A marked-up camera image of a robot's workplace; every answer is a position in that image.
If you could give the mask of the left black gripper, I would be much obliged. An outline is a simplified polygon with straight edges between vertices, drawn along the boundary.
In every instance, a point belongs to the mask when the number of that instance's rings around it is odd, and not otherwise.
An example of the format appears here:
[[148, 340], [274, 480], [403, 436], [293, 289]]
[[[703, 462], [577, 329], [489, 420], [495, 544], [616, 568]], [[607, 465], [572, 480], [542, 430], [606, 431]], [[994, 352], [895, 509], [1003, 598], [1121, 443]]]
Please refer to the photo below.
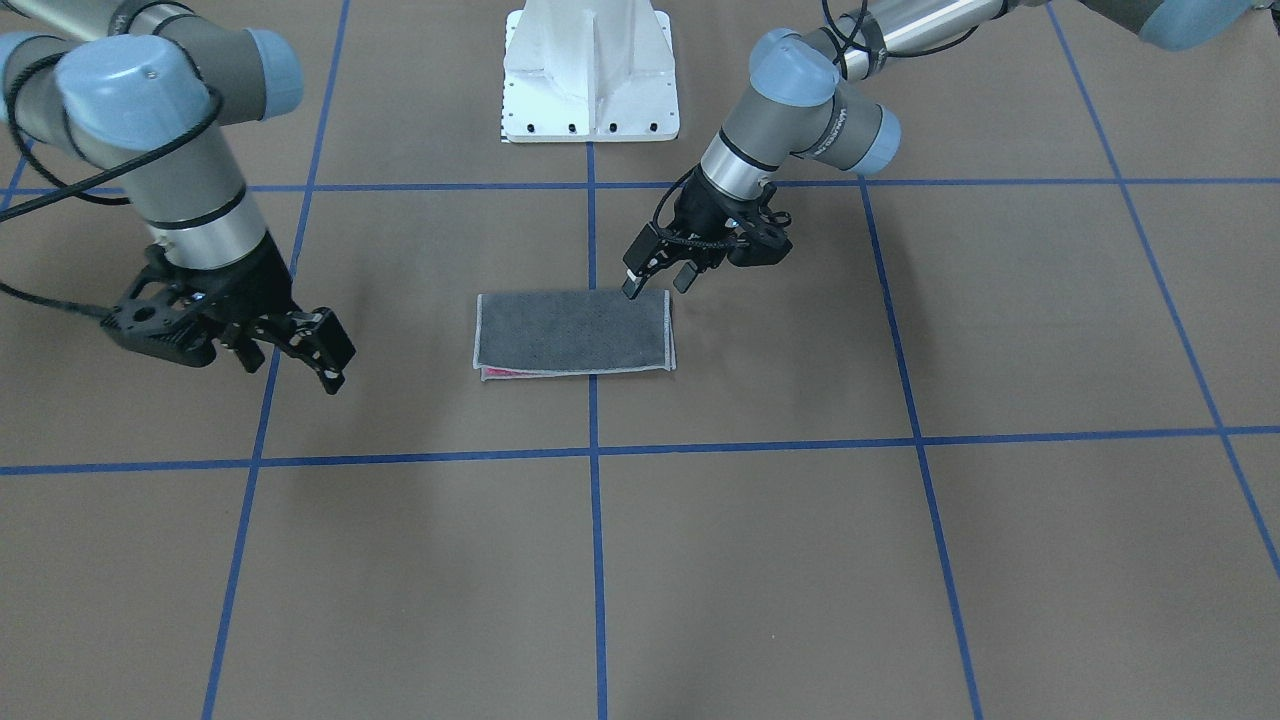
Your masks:
[[687, 170], [668, 187], [623, 254], [623, 296], [635, 300], [654, 274], [678, 263], [684, 265], [673, 287], [687, 293], [701, 273], [728, 260], [740, 222], [774, 213], [769, 208], [774, 193], [776, 186], [765, 182], [759, 197], [733, 199], [714, 187], [704, 170]]

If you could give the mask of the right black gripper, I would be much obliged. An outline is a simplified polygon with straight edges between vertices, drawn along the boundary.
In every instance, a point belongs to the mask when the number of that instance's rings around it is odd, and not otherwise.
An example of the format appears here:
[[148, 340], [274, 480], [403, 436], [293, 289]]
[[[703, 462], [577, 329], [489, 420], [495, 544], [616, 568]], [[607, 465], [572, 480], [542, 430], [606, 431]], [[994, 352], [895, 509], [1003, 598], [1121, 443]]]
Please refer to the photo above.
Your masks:
[[239, 260], [216, 269], [172, 263], [157, 246], [146, 251], [146, 272], [178, 279], [205, 293], [204, 316], [214, 322], [214, 348], [232, 351], [246, 373], [265, 364], [270, 343], [310, 368], [325, 392], [337, 395], [356, 347], [330, 307], [305, 311], [292, 297], [293, 278], [270, 234]]

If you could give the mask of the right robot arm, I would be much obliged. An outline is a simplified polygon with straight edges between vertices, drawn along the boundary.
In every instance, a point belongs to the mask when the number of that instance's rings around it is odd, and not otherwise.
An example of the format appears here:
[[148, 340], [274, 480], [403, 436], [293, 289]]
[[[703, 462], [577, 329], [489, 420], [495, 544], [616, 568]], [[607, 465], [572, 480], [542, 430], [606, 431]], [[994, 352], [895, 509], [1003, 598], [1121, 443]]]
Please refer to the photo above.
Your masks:
[[273, 345], [333, 395], [355, 346], [333, 310], [303, 310], [223, 128], [293, 111], [305, 94], [293, 47], [269, 29], [228, 29], [179, 1], [9, 1], [49, 32], [3, 36], [3, 122], [19, 151], [46, 143], [96, 169], [4, 211], [19, 217], [123, 188], [146, 224], [146, 264], [111, 305], [22, 301], [87, 316], [122, 348], [183, 366], [229, 350], [248, 373]]

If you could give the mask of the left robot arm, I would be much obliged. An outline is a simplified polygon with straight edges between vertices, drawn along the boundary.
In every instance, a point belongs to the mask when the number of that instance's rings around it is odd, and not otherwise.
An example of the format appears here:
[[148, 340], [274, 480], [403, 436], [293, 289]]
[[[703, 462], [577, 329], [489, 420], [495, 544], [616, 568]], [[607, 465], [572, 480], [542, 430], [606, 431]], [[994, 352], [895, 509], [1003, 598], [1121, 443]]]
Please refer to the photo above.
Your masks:
[[678, 268], [675, 288], [722, 263], [771, 266], [792, 250], [786, 211], [771, 208], [774, 176], [790, 158], [844, 173], [873, 176], [901, 143], [899, 118], [858, 91], [858, 83], [897, 61], [945, 53], [1018, 1], [863, 1], [823, 10], [823, 24], [803, 33], [767, 32], [754, 45], [748, 85], [700, 160], [666, 192], [660, 211], [623, 256], [623, 296], [636, 299], [655, 274]]

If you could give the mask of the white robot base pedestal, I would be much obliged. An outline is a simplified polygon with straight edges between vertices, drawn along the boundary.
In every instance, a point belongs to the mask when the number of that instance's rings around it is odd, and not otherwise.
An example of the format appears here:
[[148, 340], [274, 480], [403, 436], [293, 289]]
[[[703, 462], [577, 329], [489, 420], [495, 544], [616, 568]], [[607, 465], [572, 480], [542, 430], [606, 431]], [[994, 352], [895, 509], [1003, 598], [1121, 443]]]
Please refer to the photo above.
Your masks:
[[678, 137], [669, 14], [649, 1], [526, 1], [504, 22], [500, 138], [637, 143]]

